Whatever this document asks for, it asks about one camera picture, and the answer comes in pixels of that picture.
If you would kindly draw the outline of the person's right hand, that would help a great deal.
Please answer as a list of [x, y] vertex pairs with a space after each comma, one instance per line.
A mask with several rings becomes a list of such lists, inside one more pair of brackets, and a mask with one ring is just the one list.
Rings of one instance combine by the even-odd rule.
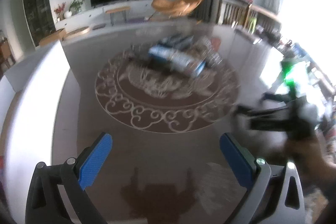
[[271, 162], [281, 164], [291, 159], [297, 168], [304, 192], [319, 189], [327, 200], [335, 199], [335, 163], [331, 162], [317, 135], [295, 141], [286, 140], [281, 148], [274, 149]]

